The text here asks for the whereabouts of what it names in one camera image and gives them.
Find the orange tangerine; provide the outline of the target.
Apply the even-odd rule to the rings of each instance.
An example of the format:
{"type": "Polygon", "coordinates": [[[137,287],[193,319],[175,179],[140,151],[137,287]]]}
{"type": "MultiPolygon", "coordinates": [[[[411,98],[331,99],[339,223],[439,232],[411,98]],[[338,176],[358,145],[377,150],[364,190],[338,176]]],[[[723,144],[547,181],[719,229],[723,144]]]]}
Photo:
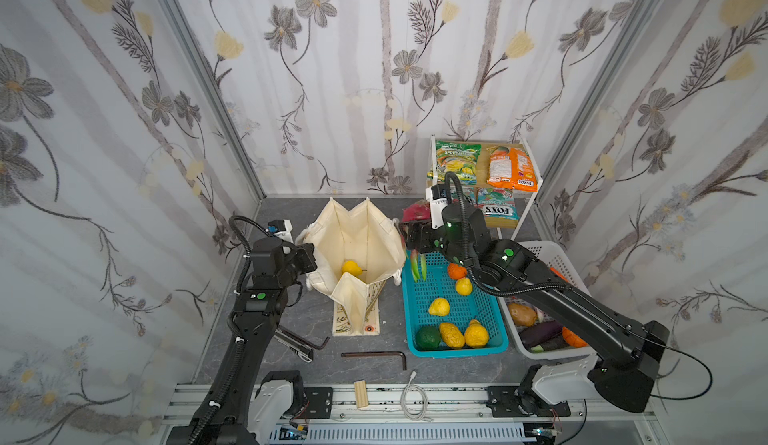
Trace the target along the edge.
{"type": "Polygon", "coordinates": [[[466,278],[468,275],[468,271],[466,268],[459,264],[450,263],[446,269],[447,274],[451,280],[459,281],[463,278],[466,278]]]}

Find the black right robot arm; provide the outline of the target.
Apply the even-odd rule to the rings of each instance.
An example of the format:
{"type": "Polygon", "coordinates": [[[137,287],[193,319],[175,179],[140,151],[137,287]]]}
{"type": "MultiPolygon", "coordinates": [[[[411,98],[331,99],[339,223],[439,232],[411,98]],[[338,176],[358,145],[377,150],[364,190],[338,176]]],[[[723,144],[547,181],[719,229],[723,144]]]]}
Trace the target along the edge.
{"type": "Polygon", "coordinates": [[[440,227],[428,220],[400,224],[406,248],[440,253],[467,270],[475,289],[523,299],[594,351],[580,362],[531,367],[517,391],[522,409],[536,401],[554,406],[592,398],[626,412],[646,409],[669,337],[665,326],[613,311],[557,276],[522,244],[492,238],[479,210],[467,213],[452,203],[442,220],[440,227]]]}

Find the floral canvas tote bag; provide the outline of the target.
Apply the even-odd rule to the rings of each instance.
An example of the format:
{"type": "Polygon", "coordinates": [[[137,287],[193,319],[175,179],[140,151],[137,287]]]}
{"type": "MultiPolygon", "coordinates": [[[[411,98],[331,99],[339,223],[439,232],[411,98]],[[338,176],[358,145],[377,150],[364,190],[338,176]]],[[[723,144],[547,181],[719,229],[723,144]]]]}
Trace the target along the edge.
{"type": "Polygon", "coordinates": [[[314,247],[317,268],[308,287],[343,313],[338,334],[377,332],[369,315],[388,281],[402,283],[405,248],[397,225],[369,199],[351,208],[331,199],[299,234],[298,244],[314,247]]]}

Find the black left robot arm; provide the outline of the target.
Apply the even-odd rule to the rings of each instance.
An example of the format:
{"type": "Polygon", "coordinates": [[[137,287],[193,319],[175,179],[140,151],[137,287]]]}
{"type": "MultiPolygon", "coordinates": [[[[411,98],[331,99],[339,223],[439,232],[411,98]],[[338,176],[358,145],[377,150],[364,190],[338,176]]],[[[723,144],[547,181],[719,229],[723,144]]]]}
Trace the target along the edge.
{"type": "Polygon", "coordinates": [[[296,371],[269,374],[265,391],[255,386],[287,309],[287,289],[317,270],[314,246],[271,236],[248,245],[244,260],[224,359],[190,422],[173,427],[168,444],[266,444],[278,420],[302,408],[303,382],[296,371]]]}

